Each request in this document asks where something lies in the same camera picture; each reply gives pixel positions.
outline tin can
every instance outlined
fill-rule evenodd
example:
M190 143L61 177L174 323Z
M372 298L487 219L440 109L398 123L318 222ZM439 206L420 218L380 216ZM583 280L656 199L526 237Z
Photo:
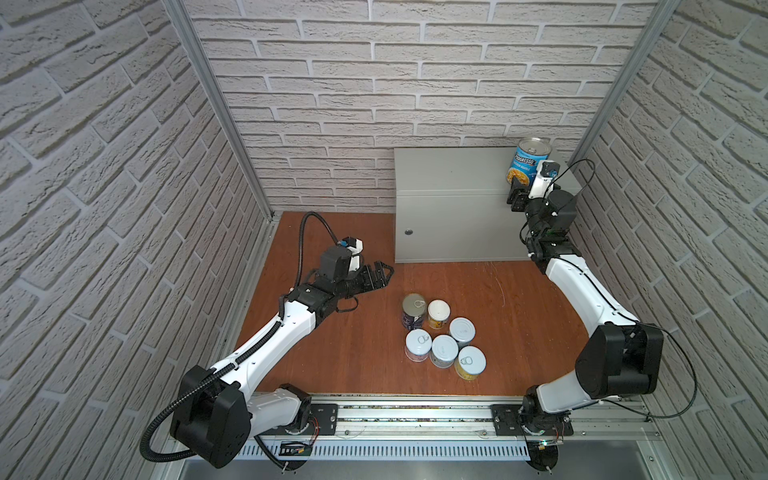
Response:
M426 330L415 329L406 335L406 356L414 362L423 362L432 349L432 337Z
M507 182L517 178L525 186L533 183L536 178L536 166L538 162L547 160L552 152L552 147L541 138L528 137L518 142L518 150L515 158L507 170Z
M407 330L422 328L427 302L418 293L409 293L402 301L402 325Z
M433 300L429 302L429 326L435 330L440 330L448 323L448 317L451 316L451 307L442 300Z
M432 341L432 351L429 353L429 359L436 367L447 369L451 366L458 355L458 345L450 335L438 335Z
M485 370L485 355L476 346L466 346L458 353L453 366L464 380L474 380Z
M451 325L448 327L448 331L453 339L458 343L458 347L463 349L475 338L475 326L469 319L463 316L457 316L451 320Z

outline cabinet door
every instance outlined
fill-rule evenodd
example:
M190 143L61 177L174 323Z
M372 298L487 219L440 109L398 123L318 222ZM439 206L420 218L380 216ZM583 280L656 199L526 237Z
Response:
M398 197L395 261L527 260L518 239L525 215L509 211L506 200L502 195Z

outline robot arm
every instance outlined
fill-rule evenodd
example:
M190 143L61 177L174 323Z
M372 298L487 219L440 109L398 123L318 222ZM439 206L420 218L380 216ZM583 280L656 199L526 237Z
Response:
M330 247L320 258L314 280L307 279L282 297L278 314L256 335L209 369L194 366L187 371L180 382L179 399L142 436L142 456L152 462L170 462L199 455L221 468L254 435L277 426L301 432L309 421L308 394L286 384L273 393L252 395L288 350L339 311L341 299L357 302L356 295L389 284L394 269L381 262L361 266L361 251L362 241L351 237ZM153 452L149 448L152 434L171 413L170 434L189 450Z
M508 198L512 211L525 212L531 231L525 242L528 255L560 288L590 336L573 371L529 389L527 409L539 417L606 396L652 393L664 343L660 330L639 323L605 289L569 240L576 202L568 192L550 191L558 168L555 162L540 162L532 185L515 179Z

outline white can lid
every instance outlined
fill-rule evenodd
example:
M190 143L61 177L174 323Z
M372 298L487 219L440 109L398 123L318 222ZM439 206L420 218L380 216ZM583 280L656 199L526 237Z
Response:
M411 330L406 336L406 346L414 355L424 355L432 348L432 337L426 330Z
M469 375L480 375L485 370L485 355L476 346L466 346L458 353L458 362Z
M432 341L432 352L438 360L452 362L458 354L458 345L450 335L438 335Z
M438 322L447 320L451 316L451 307L442 300L433 300L429 302L429 316Z
M451 320L451 326L448 330L457 342L468 342L475 338L475 326L463 316Z

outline gray cabinet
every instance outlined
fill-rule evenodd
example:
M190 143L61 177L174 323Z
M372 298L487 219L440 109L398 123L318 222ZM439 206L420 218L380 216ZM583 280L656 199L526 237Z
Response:
M396 148L395 261L527 260L518 239L525 215L506 204L514 154L514 147ZM565 169L557 151L550 158ZM581 188L571 172L558 185L573 194Z

